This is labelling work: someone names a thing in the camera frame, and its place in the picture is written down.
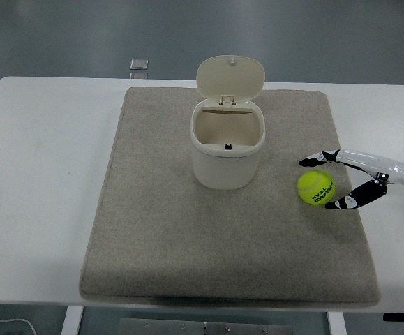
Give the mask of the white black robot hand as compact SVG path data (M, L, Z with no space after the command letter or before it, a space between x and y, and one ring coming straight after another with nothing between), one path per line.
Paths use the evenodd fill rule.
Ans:
M387 194L388 185L404 185L404 163L349 149L320 151L299 161L303 167L340 163L371 176L371 180L342 198L325 204L327 209L357 209Z

